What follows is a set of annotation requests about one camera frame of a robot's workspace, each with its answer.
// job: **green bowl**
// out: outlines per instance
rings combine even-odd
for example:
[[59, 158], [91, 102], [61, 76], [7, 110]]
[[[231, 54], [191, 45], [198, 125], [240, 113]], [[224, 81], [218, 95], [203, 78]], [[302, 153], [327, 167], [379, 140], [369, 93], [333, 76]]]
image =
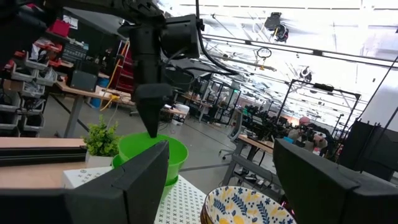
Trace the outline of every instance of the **green bowl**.
[[169, 141], [170, 158], [166, 185], [170, 185], [175, 181], [179, 170], [188, 158], [188, 149], [180, 141], [162, 134], [158, 134], [156, 138], [151, 138], [148, 133], [130, 134], [120, 139], [119, 155], [121, 160], [126, 162], [161, 140]]
[[178, 182], [178, 176], [174, 180], [172, 180], [168, 185], [164, 186], [163, 193], [162, 193], [162, 198], [160, 199], [161, 201], [163, 201], [163, 199], [166, 198], [166, 196], [173, 189], [174, 185], [177, 182]]
[[[112, 160], [112, 168], [115, 169], [119, 167], [121, 164], [124, 162], [122, 161], [120, 155], [116, 155], [113, 157]], [[161, 200], [165, 199], [166, 196], [169, 194], [169, 192], [173, 189], [174, 185], [178, 182], [178, 176], [174, 178], [174, 180], [170, 181], [169, 184], [164, 186], [163, 193], [162, 193], [162, 198]]]

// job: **red box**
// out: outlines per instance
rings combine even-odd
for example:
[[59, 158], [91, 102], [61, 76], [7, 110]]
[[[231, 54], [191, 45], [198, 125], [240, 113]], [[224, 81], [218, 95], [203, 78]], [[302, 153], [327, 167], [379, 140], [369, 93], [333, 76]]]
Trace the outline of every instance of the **red box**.
[[50, 28], [47, 29], [47, 31], [52, 32], [54, 34], [61, 35], [63, 37], [67, 37], [69, 34], [69, 27], [70, 24], [67, 22], [63, 22], [60, 19], [57, 19]]

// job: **wooden table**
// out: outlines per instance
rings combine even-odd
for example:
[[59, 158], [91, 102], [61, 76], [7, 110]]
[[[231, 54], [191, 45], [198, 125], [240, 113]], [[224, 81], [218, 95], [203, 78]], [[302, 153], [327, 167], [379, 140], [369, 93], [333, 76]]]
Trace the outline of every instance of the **wooden table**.
[[[83, 105], [83, 97], [84, 96], [99, 98], [99, 99], [109, 101], [109, 100], [111, 100], [111, 94], [117, 93], [117, 94], [119, 94], [120, 98], [118, 100], [114, 100], [114, 102], [122, 103], [125, 105], [130, 105], [130, 106], [135, 105], [134, 102], [130, 101], [130, 99], [131, 99], [130, 93], [126, 93], [123, 91], [108, 89], [107, 92], [105, 92], [105, 88], [97, 86], [95, 89], [95, 92], [88, 92], [88, 91], [83, 91], [83, 90], [77, 90], [75, 88], [70, 88], [69, 86], [67, 86], [67, 84], [65, 82], [56, 82], [56, 84], [59, 87], [59, 89], [61, 89], [62, 91], [67, 92], [67, 93], [76, 94], [75, 101], [73, 102], [73, 107], [70, 112], [67, 128], [65, 129], [65, 133], [63, 135], [64, 138], [72, 138], [73, 137], [73, 133], [75, 132], [75, 127], [76, 127], [76, 123], [77, 123], [77, 120], [79, 117], [79, 113], [80, 113], [81, 107]], [[180, 111], [176, 108], [174, 108], [174, 109], [163, 108], [162, 111], [164, 111], [166, 113], [177, 114], [177, 115], [187, 115], [187, 113]]]
[[[245, 145], [250, 144], [251, 148], [250, 148], [250, 152], [249, 155], [245, 158], [241, 155], [241, 152], [244, 148]], [[264, 152], [261, 161], [259, 164], [261, 164], [266, 152], [273, 154], [274, 152], [274, 143], [270, 142], [270, 141], [256, 141], [253, 139], [249, 139], [247, 135], [245, 134], [240, 134], [238, 136], [238, 145], [236, 146], [236, 149], [234, 151], [234, 153], [232, 154], [232, 161], [229, 163], [228, 166], [228, 170], [225, 173], [224, 179], [223, 179], [223, 185], [227, 186], [229, 184], [229, 180], [232, 177], [237, 177], [239, 178], [241, 181], [252, 185], [252, 183], [246, 181], [246, 179], [238, 174], [236, 174], [234, 172], [236, 165], [240, 165], [243, 167], [243, 172], [253, 172], [256, 175], [259, 175], [261, 177], [263, 177], [265, 180], [268, 180], [270, 182], [272, 182], [272, 184], [274, 184], [277, 187], [281, 187], [279, 178], [276, 174], [273, 174], [270, 170], [267, 170], [263, 167], [261, 167], [260, 165], [254, 164], [252, 162], [254, 156], [256, 155], [256, 152], [258, 150], [262, 150]], [[270, 196], [272, 199], [274, 200], [278, 200], [280, 197], [280, 193], [279, 192], [275, 192], [271, 189], [260, 189], [261, 192], [265, 193], [266, 195]]]
[[213, 105], [201, 102], [200, 100], [193, 99], [193, 97], [189, 96], [189, 95], [182, 95], [182, 97], [184, 97], [185, 99], [190, 100], [192, 102], [199, 103], [199, 105], [200, 105], [199, 106], [199, 108], [200, 108], [199, 122], [201, 121], [203, 114], [205, 113], [205, 109], [213, 107]]
[[[0, 150], [12, 147], [79, 147], [85, 144], [82, 139], [58, 138], [0, 138], [0, 142]], [[64, 170], [85, 167], [84, 162], [0, 167], [0, 188], [59, 188]]]

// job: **white plant pot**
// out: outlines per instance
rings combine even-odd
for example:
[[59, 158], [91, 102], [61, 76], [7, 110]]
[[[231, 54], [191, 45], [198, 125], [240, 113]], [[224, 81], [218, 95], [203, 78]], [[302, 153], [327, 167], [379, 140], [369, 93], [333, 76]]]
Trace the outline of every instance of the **white plant pot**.
[[108, 156], [92, 156], [86, 153], [86, 168], [107, 167], [112, 163], [112, 157]]

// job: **gray concrete floor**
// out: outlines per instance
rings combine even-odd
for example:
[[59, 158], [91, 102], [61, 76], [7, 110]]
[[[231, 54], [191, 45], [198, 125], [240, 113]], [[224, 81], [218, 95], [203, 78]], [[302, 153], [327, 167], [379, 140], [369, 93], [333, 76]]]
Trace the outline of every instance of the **gray concrete floor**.
[[[69, 110], [72, 109], [73, 98], [59, 96], [58, 99]], [[86, 125], [95, 124], [98, 122], [98, 116], [102, 114], [105, 121], [108, 122], [114, 110], [115, 108], [112, 107], [100, 112], [98, 109], [93, 109], [84, 104], [80, 111], [79, 119]], [[63, 134], [69, 114], [51, 96], [45, 108], [44, 117], [45, 127], [41, 130], [40, 137], [52, 138], [56, 131]], [[111, 123], [115, 122], [119, 123], [117, 133], [120, 135], [146, 131], [141, 119], [137, 116], [129, 116], [129, 108], [120, 105]], [[164, 126], [164, 129], [159, 131], [159, 133], [178, 139], [188, 147], [189, 157], [180, 172], [184, 178], [204, 193], [210, 192], [220, 184], [231, 158], [227, 157], [224, 161], [218, 156], [218, 152], [220, 149], [235, 149], [235, 145], [227, 137], [229, 128], [224, 125], [218, 127], [199, 123], [197, 119], [192, 118], [186, 119], [185, 124], [182, 126], [175, 126], [170, 123], [167, 127]], [[87, 132], [78, 124], [74, 137], [80, 138], [86, 135]], [[248, 152], [249, 148], [244, 149], [243, 154], [247, 155]], [[261, 156], [260, 152], [257, 153], [254, 158], [255, 163], [258, 164]], [[272, 156], [267, 155], [262, 166], [270, 170], [275, 169], [272, 165]]]

